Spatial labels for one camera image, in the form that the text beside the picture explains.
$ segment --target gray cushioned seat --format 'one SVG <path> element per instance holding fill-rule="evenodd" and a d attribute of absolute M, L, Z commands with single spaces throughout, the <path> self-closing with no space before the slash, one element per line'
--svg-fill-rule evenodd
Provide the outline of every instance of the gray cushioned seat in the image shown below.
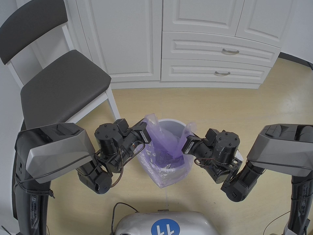
<path fill-rule="evenodd" d="M 106 91 L 111 77 L 77 50 L 34 76 L 21 90 L 27 129 L 67 121 Z"/>

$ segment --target floor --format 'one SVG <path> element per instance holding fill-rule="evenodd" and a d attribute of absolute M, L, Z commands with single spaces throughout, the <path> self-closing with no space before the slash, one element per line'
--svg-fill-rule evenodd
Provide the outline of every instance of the floor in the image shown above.
<path fill-rule="evenodd" d="M 235 132 L 239 150 L 245 158 L 260 130 L 273 123 L 313 123 L 313 72 L 310 68 L 278 59 L 259 89 L 155 88 L 113 90 L 121 117 L 129 125 L 146 114 L 159 119 L 175 118 L 184 123 L 195 121 L 196 134 L 204 137 L 209 128 Z M 98 148 L 94 131 L 111 123 L 104 102 L 78 125 L 85 128 Z M 160 189 L 144 172 L 137 159 L 124 169 L 117 186 L 97 195 L 84 186 L 76 171 L 57 178 L 51 189 L 56 199 L 49 200 L 48 226 L 54 234 L 110 234 L 112 209 L 126 202 L 140 212 L 158 209 L 199 211 L 211 219 L 222 235 L 263 234 L 266 225 L 290 210 L 291 176 L 267 170 L 243 202 L 231 202 L 210 176 L 193 166 L 187 178 Z M 133 211 L 119 206 L 115 224 Z M 274 221 L 265 234 L 281 234 L 288 214 Z"/>

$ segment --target chair leg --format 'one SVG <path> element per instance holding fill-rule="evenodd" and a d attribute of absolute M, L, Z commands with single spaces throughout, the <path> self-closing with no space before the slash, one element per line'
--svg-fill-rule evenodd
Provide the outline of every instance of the chair leg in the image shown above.
<path fill-rule="evenodd" d="M 109 88 L 107 88 L 105 92 L 106 92 L 106 95 L 108 96 L 109 105 L 113 112 L 115 120 L 120 119 L 120 115 L 119 115 L 119 112 L 115 103 L 115 99 L 111 90 L 111 85 L 109 86 Z"/>

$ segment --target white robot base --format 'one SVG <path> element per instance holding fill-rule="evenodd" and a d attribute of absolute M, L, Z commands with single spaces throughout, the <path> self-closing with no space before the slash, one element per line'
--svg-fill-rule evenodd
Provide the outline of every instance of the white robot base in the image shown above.
<path fill-rule="evenodd" d="M 220 235 L 204 214 L 196 211 L 134 213 L 122 218 L 115 235 Z"/>

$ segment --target plastic bag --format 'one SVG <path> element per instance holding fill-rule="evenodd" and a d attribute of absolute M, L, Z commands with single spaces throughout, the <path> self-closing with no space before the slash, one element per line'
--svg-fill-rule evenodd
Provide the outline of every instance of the plastic bag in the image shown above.
<path fill-rule="evenodd" d="M 186 143 L 187 136 L 195 132 L 196 124 L 187 124 L 181 137 L 176 137 L 160 127 L 155 114 L 146 115 L 143 122 L 147 123 L 147 131 L 152 140 L 137 155 L 144 170 L 160 188 L 185 178 L 191 170 L 194 157 L 183 154 L 182 147 Z"/>

